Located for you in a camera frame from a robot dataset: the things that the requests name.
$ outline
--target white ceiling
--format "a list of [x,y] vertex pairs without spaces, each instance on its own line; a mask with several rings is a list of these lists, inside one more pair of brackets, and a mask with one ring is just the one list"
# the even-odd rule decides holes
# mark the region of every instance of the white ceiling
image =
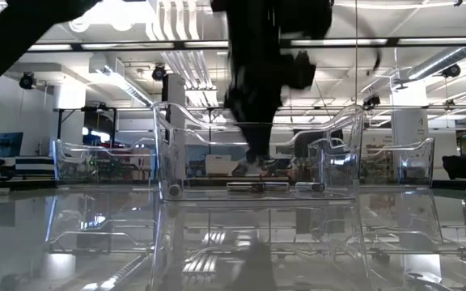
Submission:
[[[400,8],[403,5],[418,5],[421,3],[436,5],[439,3],[450,3],[452,0],[432,1],[365,1],[358,0],[359,19],[365,19],[375,30],[377,36],[466,36],[466,4],[460,7],[439,6],[415,9],[391,9]],[[353,0],[336,0],[334,8],[334,20],[328,37],[355,37],[356,29],[353,23],[338,17],[340,12],[348,11],[354,13],[353,8],[346,6],[354,5]],[[221,17],[210,13],[209,1],[197,1],[197,30],[201,38],[207,40],[223,39],[225,24]],[[172,16],[175,23],[176,13]],[[145,24],[135,24],[127,32],[119,32],[111,25],[93,25],[84,33],[72,32],[68,25],[62,24],[53,27],[41,41],[116,41],[116,40],[149,40],[145,33]],[[444,48],[399,48],[397,50],[398,62],[394,60],[394,49],[383,50],[383,60],[377,75],[384,74],[398,65],[399,68],[413,67],[435,55]],[[366,85],[374,81],[376,76],[366,76],[366,71],[375,62],[375,52],[372,49],[354,48],[322,48],[310,49],[311,59],[318,64],[316,72],[316,83],[310,91],[286,92],[286,104],[288,105],[323,105],[319,99],[320,95],[328,105],[346,105]],[[355,63],[358,53],[358,64]],[[158,52],[133,52],[133,53],[107,53],[108,58],[119,58],[126,66],[129,79],[136,81],[142,90],[154,96],[161,91],[159,82],[154,82],[151,77],[151,69],[155,63],[163,62]],[[205,51],[205,62],[210,72],[214,85],[218,88],[219,100],[228,84],[227,57],[216,51]],[[26,62],[58,62],[72,69],[91,82],[87,64],[91,57],[90,53],[39,53],[27,54],[21,61]],[[466,59],[458,63],[462,74],[455,80],[448,80],[447,91],[443,78],[427,78],[428,96],[430,102],[444,100],[447,96],[456,95],[466,91]],[[143,76],[137,73],[138,69],[145,70]],[[126,106],[130,97],[116,88],[101,84],[90,85],[94,90],[88,93],[89,100],[101,100]],[[384,87],[380,90],[382,103],[387,103],[389,89]]]

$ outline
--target white pillar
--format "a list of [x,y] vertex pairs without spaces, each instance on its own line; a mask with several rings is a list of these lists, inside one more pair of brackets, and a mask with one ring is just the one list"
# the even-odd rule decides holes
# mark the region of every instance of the white pillar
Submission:
[[[399,89],[399,86],[393,88],[390,96],[392,105],[428,105],[424,81],[408,82],[405,86],[407,87],[405,89]],[[423,141],[429,134],[427,110],[394,110],[392,113],[392,132],[393,141],[397,146]],[[426,199],[428,200],[428,196],[397,196],[396,208],[398,209],[399,228],[405,230],[426,229],[425,226],[417,225],[422,224],[422,221],[415,219],[415,209],[430,207],[425,205]],[[429,239],[418,234],[401,235],[400,246],[406,250],[434,250],[436,248]],[[404,255],[402,264],[407,272],[430,272],[441,277],[439,255]]]
[[[426,84],[421,81],[406,83],[405,89],[395,87],[390,95],[392,105],[428,105]],[[394,110],[392,113],[393,141],[395,145],[407,145],[423,141],[429,134],[427,110]]]
[[[86,104],[86,87],[77,81],[65,82],[55,86],[55,108],[81,108]],[[55,115],[53,137],[57,136],[58,115]],[[62,123],[61,140],[63,142],[82,144],[82,127],[84,126],[84,113],[75,112]]]
[[[163,96],[162,100],[166,100],[171,103],[177,103],[184,108],[186,107],[186,91],[184,89],[184,79],[179,74],[168,74],[163,78]],[[172,108],[170,115],[170,124],[178,129],[184,129],[186,117],[182,111]],[[181,182],[186,177],[186,133],[183,131],[176,132],[174,141],[170,141],[175,144],[177,151],[176,162],[176,178],[180,179]]]

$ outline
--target clear acrylic box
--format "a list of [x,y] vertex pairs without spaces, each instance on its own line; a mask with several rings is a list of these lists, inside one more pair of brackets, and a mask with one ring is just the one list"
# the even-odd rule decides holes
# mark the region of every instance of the clear acrylic box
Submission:
[[365,149],[361,183],[430,187],[433,180],[434,139],[409,145]]
[[153,250],[155,199],[143,188],[60,188],[49,198],[50,254],[141,254]]
[[371,289],[355,200],[167,202],[159,217],[151,291]]
[[376,247],[388,248],[389,238],[399,242],[393,249],[433,250],[443,244],[430,189],[362,194],[359,204],[364,234]]
[[55,178],[63,183],[150,183],[155,176],[154,143],[153,138],[142,138],[130,148],[108,149],[54,141]]
[[[364,119],[360,106],[348,106],[323,124],[209,123],[179,104],[157,103],[153,108],[164,200],[353,199],[357,195]],[[248,149],[240,128],[270,125],[271,158],[255,175],[233,176]],[[317,140],[322,140],[316,147],[320,158],[311,158],[307,146]],[[200,168],[199,175],[195,168]]]

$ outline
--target equipment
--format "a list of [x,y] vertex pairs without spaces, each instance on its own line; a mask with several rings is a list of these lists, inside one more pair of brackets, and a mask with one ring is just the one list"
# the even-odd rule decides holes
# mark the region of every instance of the equipment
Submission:
[[442,71],[442,76],[444,78],[456,78],[460,76],[461,68],[459,65],[454,64]]
[[37,87],[37,80],[33,77],[33,73],[24,73],[19,80],[19,86],[24,90],[32,90]]
[[154,71],[152,72],[152,78],[155,81],[163,81],[163,77],[167,74],[167,71],[165,70],[165,65],[164,64],[158,64],[155,66]]

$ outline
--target small cylinder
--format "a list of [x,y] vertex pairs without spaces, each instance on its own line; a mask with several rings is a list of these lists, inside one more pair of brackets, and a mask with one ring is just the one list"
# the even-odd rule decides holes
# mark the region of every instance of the small cylinder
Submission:
[[324,192],[323,183],[297,182],[295,187],[298,191]]
[[231,182],[227,184],[229,192],[288,192],[290,185],[284,182]]

